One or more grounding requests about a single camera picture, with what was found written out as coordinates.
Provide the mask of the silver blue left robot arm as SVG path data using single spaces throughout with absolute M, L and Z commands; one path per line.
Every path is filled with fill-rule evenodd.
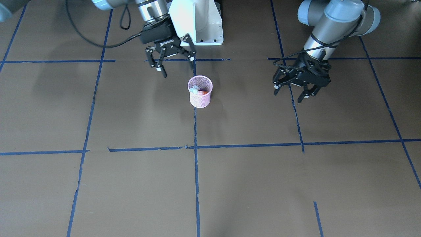
M 381 21 L 379 9 L 362 0 L 304 0 L 297 12 L 298 20 L 313 31 L 303 48 L 296 52 L 291 66 L 279 64 L 272 82 L 274 95 L 286 85 L 303 87 L 298 103 L 316 96 L 330 82 L 328 60 L 340 42 L 352 36 L 373 32 Z

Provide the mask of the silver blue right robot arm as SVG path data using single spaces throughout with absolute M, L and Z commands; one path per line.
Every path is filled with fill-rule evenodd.
M 128 7 L 128 5 L 132 3 L 137 5 L 142 18 L 145 21 L 143 29 L 139 33 L 125 39 L 123 42 L 112 45 L 98 44 L 84 36 L 80 30 L 78 30 L 71 17 L 68 0 L 64 2 L 64 7 L 72 28 L 78 36 L 91 45 L 100 48 L 116 48 L 133 39 L 140 38 L 143 44 L 153 43 L 153 46 L 148 46 L 145 49 L 146 58 L 149 66 L 162 72 L 164 77 L 167 77 L 163 65 L 164 59 L 177 54 L 187 58 L 190 68 L 194 69 L 194 61 L 196 58 L 194 42 L 189 34 L 185 34 L 182 37 L 177 36 L 165 0 L 93 0 L 93 4 L 103 11 L 112 10 L 120 6 Z

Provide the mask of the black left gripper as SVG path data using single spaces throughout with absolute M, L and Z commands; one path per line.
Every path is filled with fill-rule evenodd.
M 305 98 L 316 96 L 320 88 L 326 87 L 330 82 L 329 71 L 331 65 L 328 60 L 313 58 L 307 53 L 299 53 L 297 60 L 292 66 L 279 67 L 272 79 L 274 84 L 274 96 L 280 88 L 287 84 L 296 84 L 303 87 L 303 92 L 298 97 L 298 103 Z

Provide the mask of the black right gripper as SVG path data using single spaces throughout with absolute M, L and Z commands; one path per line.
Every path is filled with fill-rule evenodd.
M 179 54 L 182 52 L 182 55 L 188 59 L 190 68 L 194 69 L 196 59 L 194 42 L 190 34 L 185 34 L 181 38 L 177 36 L 170 16 L 166 15 L 157 21 L 146 23 L 141 31 L 140 39 L 143 44 L 153 42 L 154 45 L 152 47 L 148 46 L 145 49 L 146 58 L 149 66 L 162 72 L 164 78 L 167 78 L 167 72 L 163 66 L 165 54 Z M 154 51 L 160 53 L 158 61 L 153 58 Z

